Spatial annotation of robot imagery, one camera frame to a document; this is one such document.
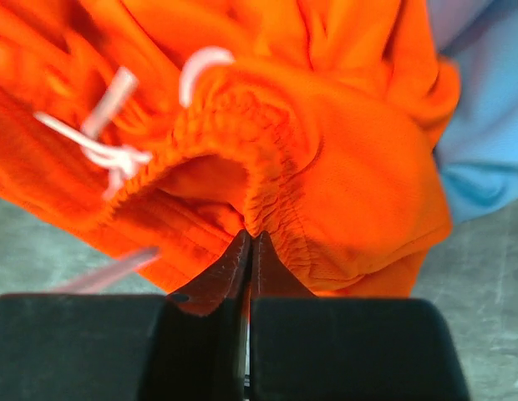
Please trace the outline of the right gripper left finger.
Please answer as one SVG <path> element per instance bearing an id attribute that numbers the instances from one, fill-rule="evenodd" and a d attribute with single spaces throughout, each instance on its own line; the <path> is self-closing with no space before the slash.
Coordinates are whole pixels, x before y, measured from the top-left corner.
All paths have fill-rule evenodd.
<path id="1" fill-rule="evenodd" d="M 251 238 L 169 295 L 0 296 L 0 400 L 241 400 Z"/>

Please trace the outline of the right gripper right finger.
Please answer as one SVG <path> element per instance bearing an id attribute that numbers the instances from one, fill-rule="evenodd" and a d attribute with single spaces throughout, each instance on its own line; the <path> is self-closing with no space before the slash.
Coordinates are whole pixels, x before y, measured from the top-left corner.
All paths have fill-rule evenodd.
<path id="1" fill-rule="evenodd" d="M 317 297 L 253 243 L 253 400 L 467 400 L 443 315 L 418 298 Z"/>

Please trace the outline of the orange shorts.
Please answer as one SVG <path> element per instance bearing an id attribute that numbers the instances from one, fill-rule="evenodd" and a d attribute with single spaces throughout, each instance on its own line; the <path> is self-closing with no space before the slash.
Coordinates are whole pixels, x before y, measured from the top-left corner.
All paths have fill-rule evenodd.
<path id="1" fill-rule="evenodd" d="M 451 228 L 460 77 L 423 1 L 0 1 L 0 197 L 173 291 L 239 231 L 405 297 Z"/>

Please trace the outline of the pink wire hanger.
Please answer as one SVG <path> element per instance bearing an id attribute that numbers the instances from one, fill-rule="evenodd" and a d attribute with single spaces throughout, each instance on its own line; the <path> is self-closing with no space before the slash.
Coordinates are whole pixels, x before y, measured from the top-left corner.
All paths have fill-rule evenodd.
<path id="1" fill-rule="evenodd" d="M 116 282 L 136 273 L 159 258 L 160 250 L 149 246 L 133 251 L 112 263 L 74 278 L 72 281 L 48 290 L 53 294 L 96 294 Z"/>

